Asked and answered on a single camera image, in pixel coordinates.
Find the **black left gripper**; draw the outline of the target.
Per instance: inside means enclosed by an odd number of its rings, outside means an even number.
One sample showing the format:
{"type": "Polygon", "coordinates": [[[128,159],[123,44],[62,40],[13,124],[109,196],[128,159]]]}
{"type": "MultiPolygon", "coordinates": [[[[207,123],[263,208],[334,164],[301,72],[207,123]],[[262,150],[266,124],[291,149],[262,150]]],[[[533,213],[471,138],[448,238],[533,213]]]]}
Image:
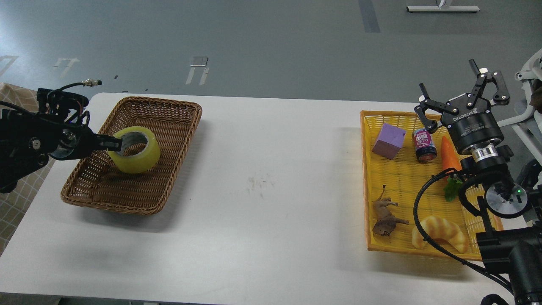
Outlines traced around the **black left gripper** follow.
{"type": "Polygon", "coordinates": [[[91,156],[96,150],[120,152],[123,139],[109,135],[97,135],[89,127],[64,128],[54,159],[76,160],[91,156]]]}

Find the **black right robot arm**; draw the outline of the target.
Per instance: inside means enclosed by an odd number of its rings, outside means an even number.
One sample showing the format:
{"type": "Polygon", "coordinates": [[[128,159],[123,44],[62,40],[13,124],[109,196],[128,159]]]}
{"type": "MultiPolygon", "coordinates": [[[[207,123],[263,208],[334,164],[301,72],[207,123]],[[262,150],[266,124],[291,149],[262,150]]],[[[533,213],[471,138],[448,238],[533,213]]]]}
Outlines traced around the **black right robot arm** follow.
{"type": "Polygon", "coordinates": [[[541,303],[541,187],[518,184],[507,162],[511,149],[504,139],[491,108],[509,103],[509,91],[500,71],[479,68],[473,89],[445,103],[431,99],[423,83],[415,107],[429,133],[445,127],[456,151],[466,156],[463,169],[442,170],[428,180],[413,204],[413,217],[422,240],[433,248],[497,282],[513,294],[517,305],[541,303]],[[483,266],[474,265],[444,249],[423,228],[418,205],[426,189],[447,176],[464,178],[459,188],[461,205],[483,220],[484,232],[476,234],[483,266]]]}

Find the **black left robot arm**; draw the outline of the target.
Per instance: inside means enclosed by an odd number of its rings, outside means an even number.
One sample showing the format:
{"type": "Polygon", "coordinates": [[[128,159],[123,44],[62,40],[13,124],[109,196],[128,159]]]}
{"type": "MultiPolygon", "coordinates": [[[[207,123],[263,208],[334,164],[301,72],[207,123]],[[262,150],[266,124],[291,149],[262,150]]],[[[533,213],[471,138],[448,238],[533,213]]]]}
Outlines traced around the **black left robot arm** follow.
{"type": "Polygon", "coordinates": [[[97,134],[89,127],[89,99],[69,88],[101,85],[87,79],[58,89],[37,91],[37,112],[1,102],[0,189],[12,192],[19,180],[44,168],[51,158],[59,161],[87,158],[95,151],[119,153],[126,141],[120,136],[97,134]]]}

